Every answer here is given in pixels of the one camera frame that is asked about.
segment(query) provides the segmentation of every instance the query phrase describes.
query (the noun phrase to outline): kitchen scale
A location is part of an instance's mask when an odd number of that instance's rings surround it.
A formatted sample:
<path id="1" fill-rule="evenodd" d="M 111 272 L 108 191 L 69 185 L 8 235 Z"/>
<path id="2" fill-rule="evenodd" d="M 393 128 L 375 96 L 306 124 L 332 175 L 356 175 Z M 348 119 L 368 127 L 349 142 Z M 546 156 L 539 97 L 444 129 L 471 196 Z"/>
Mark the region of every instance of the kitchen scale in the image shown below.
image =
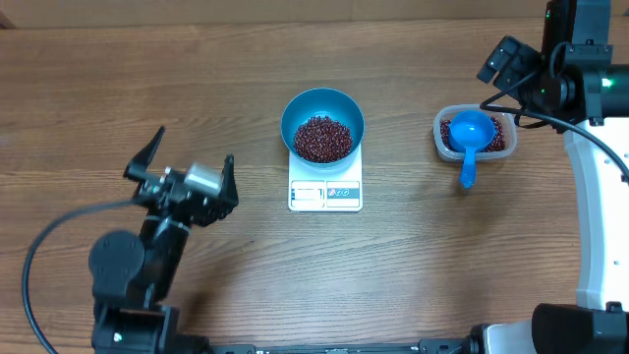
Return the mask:
<path id="1" fill-rule="evenodd" d="M 350 153 L 333 162 L 317 163 L 299 157 L 293 139 L 312 118 L 329 118 L 349 128 Z M 292 211 L 359 211 L 363 208 L 363 151 L 365 118 L 349 95 L 334 88 L 312 88 L 288 103 L 280 122 L 289 149 L 288 208 Z"/>
<path id="2" fill-rule="evenodd" d="M 360 211 L 363 208 L 362 147 L 329 168 L 288 158 L 288 208 L 292 211 Z"/>

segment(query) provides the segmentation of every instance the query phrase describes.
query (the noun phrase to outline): wooden table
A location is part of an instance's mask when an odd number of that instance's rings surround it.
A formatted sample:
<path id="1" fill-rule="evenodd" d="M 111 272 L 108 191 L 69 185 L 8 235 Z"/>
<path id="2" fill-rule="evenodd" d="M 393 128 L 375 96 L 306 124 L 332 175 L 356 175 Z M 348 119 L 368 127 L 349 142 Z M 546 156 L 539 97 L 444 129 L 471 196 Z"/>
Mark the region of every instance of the wooden table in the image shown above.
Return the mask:
<path id="1" fill-rule="evenodd" d="M 193 231 L 167 301 L 185 332 L 413 342 L 573 303 L 580 248 L 562 138 L 519 131 L 514 154 L 481 165 L 462 194 L 460 167 L 438 158 L 431 132 L 444 106 L 495 92 L 476 73 L 504 35 L 539 47 L 542 29 L 531 19 L 0 31 L 0 352 L 42 351 L 20 296 L 33 237 L 67 210 L 128 198 L 123 169 L 159 125 L 155 172 L 236 156 L 241 204 Z M 616 62 L 629 60 L 628 30 L 613 21 Z M 366 113 L 359 213 L 287 208 L 279 118 L 313 87 L 344 90 Z M 31 300 L 62 353 L 90 352 L 92 244 L 142 221 L 137 207 L 84 217 L 38 252 Z"/>

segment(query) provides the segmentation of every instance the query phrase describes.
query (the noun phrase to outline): black cable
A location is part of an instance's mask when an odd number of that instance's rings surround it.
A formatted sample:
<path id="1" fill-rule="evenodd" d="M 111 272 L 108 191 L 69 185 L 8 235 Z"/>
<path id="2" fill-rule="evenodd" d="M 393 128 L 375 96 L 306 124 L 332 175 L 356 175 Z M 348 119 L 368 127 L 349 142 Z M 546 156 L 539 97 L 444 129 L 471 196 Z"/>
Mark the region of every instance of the black cable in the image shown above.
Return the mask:
<path id="1" fill-rule="evenodd" d="M 32 259 L 35 256 L 35 252 L 37 251 L 37 248 L 39 247 L 39 245 L 41 245 L 43 240 L 55 228 L 59 227 L 59 225 L 61 225 L 62 223 L 68 220 L 72 220 L 82 215 L 110 210 L 110 209 L 114 209 L 118 207 L 142 204 L 149 199 L 150 197 L 138 197 L 138 198 L 133 198 L 129 201 L 113 202 L 113 203 L 107 203 L 107 204 L 95 205 L 95 206 L 85 206 L 85 207 L 76 209 L 74 211 L 70 211 L 62 215 L 61 217 L 55 219 L 54 221 L 50 222 L 48 226 L 46 226 L 46 228 L 43 229 L 43 231 L 41 231 L 41 233 L 34 239 L 34 241 L 32 241 L 29 251 L 27 252 L 27 258 L 24 262 L 24 270 L 22 272 L 22 301 L 24 302 L 24 310 L 27 313 L 27 318 L 29 319 L 30 327 L 32 328 L 32 331 L 35 332 L 35 336 L 37 337 L 37 339 L 39 339 L 39 342 L 48 351 L 48 353 L 57 354 L 54 347 L 52 346 L 52 344 L 50 344 L 48 339 L 46 339 L 46 336 L 43 334 L 43 332 L 41 331 L 41 328 L 37 324 L 37 321 L 35 320 L 35 316 L 32 313 L 32 307 L 30 306 L 30 296 L 29 296 L 30 264 L 32 263 Z"/>
<path id="2" fill-rule="evenodd" d="M 511 114 L 518 114 L 521 113 L 524 116 L 527 117 L 531 117 L 531 118 L 535 118 L 535 119 L 539 119 L 541 121 L 544 121 L 546 123 L 549 123 L 553 126 L 558 126 L 561 127 L 565 130 L 569 130 L 572 131 L 580 136 L 582 136 L 583 138 L 589 140 L 590 142 L 594 143 L 594 145 L 596 145 L 597 147 L 599 147 L 604 153 L 607 154 L 607 156 L 609 156 L 609 158 L 611 158 L 614 163 L 618 166 L 618 168 L 620 168 L 620 171 L 622 172 L 622 174 L 625 177 L 625 181 L 629 184 L 629 168 L 627 168 L 627 165 L 624 163 L 624 161 L 622 160 L 622 158 L 620 158 L 620 156 L 618 156 L 618 154 L 616 154 L 611 147 L 609 147 L 607 144 L 603 143 L 599 138 L 595 137 L 593 134 L 591 134 L 590 132 L 581 129 L 580 127 L 577 127 L 575 125 L 572 125 L 570 123 L 564 122 L 560 119 L 554 118 L 554 117 L 550 117 L 547 116 L 545 114 L 541 114 L 541 113 L 536 113 L 536 112 L 531 112 L 528 110 L 525 110 L 524 112 L 520 112 L 520 110 L 518 109 L 514 109 L 514 108 L 505 108 L 505 107 L 497 107 L 497 106 L 482 106 L 481 105 L 481 109 L 483 110 L 487 110 L 490 112 L 497 112 L 497 113 L 511 113 Z"/>
<path id="3" fill-rule="evenodd" d="M 570 43 L 569 41 L 563 41 L 555 45 L 555 47 L 552 49 L 552 53 L 550 53 L 550 59 L 548 60 L 548 75 L 551 79 L 554 79 L 554 61 L 557 58 L 559 50 L 561 50 L 561 48 L 563 48 L 564 46 L 570 44 L 572 43 Z"/>
<path id="4" fill-rule="evenodd" d="M 463 346 L 456 347 L 449 354 L 459 354 L 461 352 L 463 352 Z"/>
<path id="5" fill-rule="evenodd" d="M 516 114 L 515 117 L 513 117 L 513 122 L 515 123 L 515 125 L 518 128 L 524 128 L 524 129 L 537 129 L 537 128 L 541 128 L 541 127 L 545 127 L 548 125 L 548 123 L 546 122 L 536 122 L 536 123 L 531 123 L 531 124 L 526 124 L 526 125 L 521 125 L 520 124 L 520 118 L 522 116 L 522 113 L 527 109 L 527 105 L 526 103 L 522 105 L 522 107 L 520 108 L 520 113 Z"/>
<path id="6" fill-rule="evenodd" d="M 618 168 L 620 168 L 620 171 L 622 171 L 622 174 L 625 177 L 625 181 L 627 182 L 627 184 L 629 184 L 629 168 L 627 168 L 627 165 L 624 163 L 622 158 L 620 158 L 620 156 L 618 156 L 618 154 L 616 154 L 611 149 L 611 147 L 609 147 L 607 144 L 603 143 L 599 138 L 595 137 L 594 135 L 592 135 L 588 131 L 586 131 L 584 129 L 581 129 L 581 128 L 579 128 L 579 127 L 577 127 L 575 125 L 572 125 L 570 123 L 564 122 L 564 121 L 562 121 L 560 119 L 557 119 L 557 118 L 554 118 L 554 117 L 550 117 L 548 115 L 541 114 L 541 113 L 531 112 L 528 109 L 525 109 L 524 107 L 521 108 L 521 109 L 515 109 L 515 108 L 505 108 L 505 107 L 498 107 L 498 106 L 490 106 L 489 105 L 490 103 L 493 103 L 493 102 L 497 101 L 498 99 L 502 98 L 503 96 L 509 94 L 509 92 L 511 92 L 512 90 L 517 89 L 518 87 L 523 85 L 525 82 L 530 80 L 532 77 L 537 75 L 539 72 L 540 72 L 539 70 L 532 72 L 531 74 L 527 75 L 522 80 L 520 80 L 516 84 L 512 85 L 508 89 L 506 89 L 504 91 L 501 91 L 501 92 L 493 95 L 492 97 L 486 99 L 485 101 L 483 101 L 483 103 L 481 103 L 480 109 L 486 110 L 486 111 L 489 111 L 489 112 L 496 112 L 496 113 L 511 113 L 511 114 L 515 114 L 516 116 L 524 115 L 524 116 L 527 116 L 527 117 L 539 119 L 542 122 L 544 122 L 545 124 L 551 124 L 551 125 L 554 125 L 554 126 L 559 126 L 561 128 L 564 128 L 565 130 L 572 131 L 572 132 L 582 136 L 583 138 L 589 140 L 590 142 L 594 143 L 597 147 L 599 147 L 601 150 L 603 150 L 607 154 L 607 156 L 609 156 L 609 158 L 611 158 L 614 161 L 614 163 L 618 166 Z M 540 124 L 540 123 L 534 123 L 534 124 L 528 125 L 527 127 L 538 128 L 541 125 L 542 124 Z"/>

